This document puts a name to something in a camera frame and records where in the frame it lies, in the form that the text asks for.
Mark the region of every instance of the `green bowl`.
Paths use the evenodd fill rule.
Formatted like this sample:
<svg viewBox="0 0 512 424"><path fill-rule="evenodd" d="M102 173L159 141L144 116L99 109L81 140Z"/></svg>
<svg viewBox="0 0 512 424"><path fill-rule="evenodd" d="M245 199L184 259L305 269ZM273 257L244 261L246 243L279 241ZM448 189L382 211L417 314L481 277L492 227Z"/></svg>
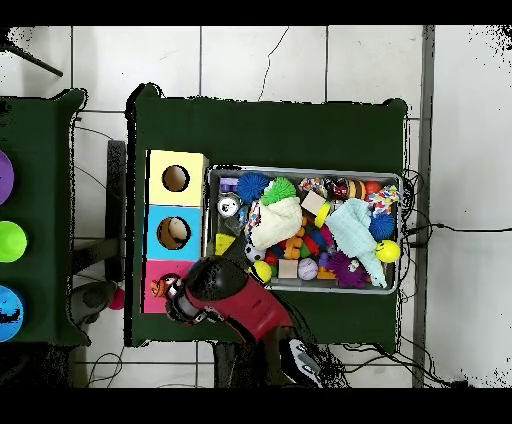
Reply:
<svg viewBox="0 0 512 424"><path fill-rule="evenodd" d="M14 262L27 248L25 231L14 222L0 221L0 262Z"/></svg>

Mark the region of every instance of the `white toy ball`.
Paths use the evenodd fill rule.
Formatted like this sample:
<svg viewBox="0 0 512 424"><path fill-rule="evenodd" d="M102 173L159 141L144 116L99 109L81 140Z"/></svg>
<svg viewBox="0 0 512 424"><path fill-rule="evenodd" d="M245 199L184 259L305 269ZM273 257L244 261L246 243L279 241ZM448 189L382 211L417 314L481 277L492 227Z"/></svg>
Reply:
<svg viewBox="0 0 512 424"><path fill-rule="evenodd" d="M299 278L301 280L312 280L318 274L318 265L311 258L302 259L298 268Z"/></svg>
<svg viewBox="0 0 512 424"><path fill-rule="evenodd" d="M266 250L256 249L251 243L245 245L245 256L251 262L262 261L265 259Z"/></svg>

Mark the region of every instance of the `blue bowl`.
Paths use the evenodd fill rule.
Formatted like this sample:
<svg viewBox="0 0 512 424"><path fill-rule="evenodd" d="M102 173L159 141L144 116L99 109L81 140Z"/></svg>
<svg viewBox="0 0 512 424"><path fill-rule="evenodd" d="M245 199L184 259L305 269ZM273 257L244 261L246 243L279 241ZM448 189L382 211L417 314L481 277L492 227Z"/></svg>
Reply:
<svg viewBox="0 0 512 424"><path fill-rule="evenodd" d="M16 294L0 286L0 343L12 339L23 322L23 304Z"/></svg>

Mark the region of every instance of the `blue spiky ball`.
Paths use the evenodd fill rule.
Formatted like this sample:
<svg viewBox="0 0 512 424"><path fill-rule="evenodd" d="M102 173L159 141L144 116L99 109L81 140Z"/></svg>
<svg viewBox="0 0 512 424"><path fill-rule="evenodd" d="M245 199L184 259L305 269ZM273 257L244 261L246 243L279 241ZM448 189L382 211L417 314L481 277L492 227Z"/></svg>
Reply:
<svg viewBox="0 0 512 424"><path fill-rule="evenodd" d="M268 186L269 178L259 172L247 172L238 179L236 192L244 203L258 200Z"/></svg>
<svg viewBox="0 0 512 424"><path fill-rule="evenodd" d="M377 216L372 216L370 222L370 234L375 241L382 241L388 239L393 230L395 229L395 218L387 213L380 213Z"/></svg>

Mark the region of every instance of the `purple bowl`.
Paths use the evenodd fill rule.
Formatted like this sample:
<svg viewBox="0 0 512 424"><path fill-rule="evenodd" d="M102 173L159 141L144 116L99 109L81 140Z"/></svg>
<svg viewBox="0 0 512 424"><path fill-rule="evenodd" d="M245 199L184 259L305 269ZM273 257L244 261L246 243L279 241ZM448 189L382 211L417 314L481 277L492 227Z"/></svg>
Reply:
<svg viewBox="0 0 512 424"><path fill-rule="evenodd" d="M3 204L12 191L14 170L7 155L0 150L0 205Z"/></svg>

